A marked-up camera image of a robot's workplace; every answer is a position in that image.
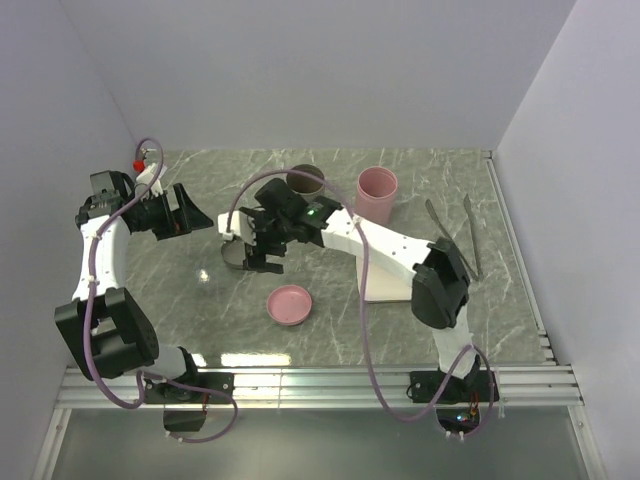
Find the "grey round lid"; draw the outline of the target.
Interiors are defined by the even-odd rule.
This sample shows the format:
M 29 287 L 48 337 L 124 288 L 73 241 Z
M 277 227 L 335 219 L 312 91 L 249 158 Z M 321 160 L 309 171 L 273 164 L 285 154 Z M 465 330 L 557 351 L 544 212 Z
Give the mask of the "grey round lid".
M 220 249 L 224 264 L 232 270 L 247 271 L 246 244 L 241 239 L 225 241 Z

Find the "pink round lid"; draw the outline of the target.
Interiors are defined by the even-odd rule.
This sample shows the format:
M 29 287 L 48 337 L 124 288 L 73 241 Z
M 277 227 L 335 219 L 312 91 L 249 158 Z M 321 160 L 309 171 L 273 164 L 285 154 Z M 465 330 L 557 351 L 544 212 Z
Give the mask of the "pink round lid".
M 271 292 L 266 308 L 271 319 L 279 325 L 296 326 L 311 313 L 313 300 L 309 292 L 297 285 L 285 285 Z

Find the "grey cylindrical container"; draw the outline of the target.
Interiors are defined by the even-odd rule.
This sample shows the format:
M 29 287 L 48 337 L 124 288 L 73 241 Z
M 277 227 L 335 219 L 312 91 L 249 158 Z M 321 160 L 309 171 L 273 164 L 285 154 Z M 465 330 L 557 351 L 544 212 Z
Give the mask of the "grey cylindrical container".
M 307 200 L 315 198 L 324 192 L 324 185 L 318 181 L 318 179 L 324 180 L 325 176 L 318 167 L 311 164 L 300 164 L 294 166 L 293 170 L 311 174 L 312 178 L 305 175 L 288 173 L 285 182 L 292 191 Z

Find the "pink cylindrical container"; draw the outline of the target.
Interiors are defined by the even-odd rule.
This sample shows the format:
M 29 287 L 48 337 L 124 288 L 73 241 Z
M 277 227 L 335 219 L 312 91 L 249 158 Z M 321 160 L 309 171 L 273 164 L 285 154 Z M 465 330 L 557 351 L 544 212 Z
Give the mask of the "pink cylindrical container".
M 391 170 L 381 166 L 367 168 L 357 180 L 355 212 L 371 222 L 386 226 L 397 191 L 398 180 Z

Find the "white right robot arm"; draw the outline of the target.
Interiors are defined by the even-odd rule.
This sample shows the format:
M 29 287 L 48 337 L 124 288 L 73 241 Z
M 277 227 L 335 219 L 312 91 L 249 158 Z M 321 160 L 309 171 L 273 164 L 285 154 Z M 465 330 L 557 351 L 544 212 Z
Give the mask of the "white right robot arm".
M 280 178 L 264 184 L 255 199 L 257 207 L 233 207 L 222 218 L 222 234 L 245 243 L 245 269 L 282 273 L 266 258 L 284 256 L 293 241 L 350 254 L 361 260 L 364 274 L 381 268 L 409 287 L 412 314 L 432 330 L 444 393 L 461 400 L 475 390 L 477 357 L 464 350 L 472 343 L 470 277 L 452 241 L 403 235 L 324 196 L 306 201 Z

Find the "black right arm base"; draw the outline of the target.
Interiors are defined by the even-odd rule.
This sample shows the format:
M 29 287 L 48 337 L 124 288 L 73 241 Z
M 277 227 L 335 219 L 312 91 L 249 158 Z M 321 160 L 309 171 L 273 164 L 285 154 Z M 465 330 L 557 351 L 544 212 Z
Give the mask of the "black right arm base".
M 441 371 L 412 371 L 409 373 L 407 397 L 416 404 L 429 403 L 440 388 L 445 374 Z M 486 370 L 471 373 L 469 378 L 452 377 L 437 402 L 438 405 L 455 405 L 477 401 L 488 403 L 500 399 L 495 376 Z

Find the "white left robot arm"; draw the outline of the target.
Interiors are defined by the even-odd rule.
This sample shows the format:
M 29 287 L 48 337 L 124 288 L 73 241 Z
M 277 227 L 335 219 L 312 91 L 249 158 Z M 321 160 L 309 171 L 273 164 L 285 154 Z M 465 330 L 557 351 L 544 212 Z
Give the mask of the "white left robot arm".
M 196 399 L 203 379 L 183 347 L 162 345 L 151 321 L 125 286 L 127 248 L 132 234 L 150 231 L 157 240 L 211 228 L 214 222 L 177 183 L 177 205 L 155 182 L 136 198 L 150 177 L 132 179 L 119 171 L 91 175 L 91 195 L 75 217 L 83 240 L 79 282 L 69 303 L 54 312 L 54 321 L 73 359 L 89 380 L 124 374 L 166 379 L 180 402 Z

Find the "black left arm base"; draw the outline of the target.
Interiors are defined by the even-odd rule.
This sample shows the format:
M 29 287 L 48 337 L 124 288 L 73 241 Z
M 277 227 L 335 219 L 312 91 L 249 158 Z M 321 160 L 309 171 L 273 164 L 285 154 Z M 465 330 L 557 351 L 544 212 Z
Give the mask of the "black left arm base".
M 147 405 L 161 405 L 163 426 L 172 434 L 199 432 L 205 425 L 208 407 L 231 405 L 234 375 L 225 372 L 199 373 L 196 390 L 176 387 L 160 380 L 145 379 Z

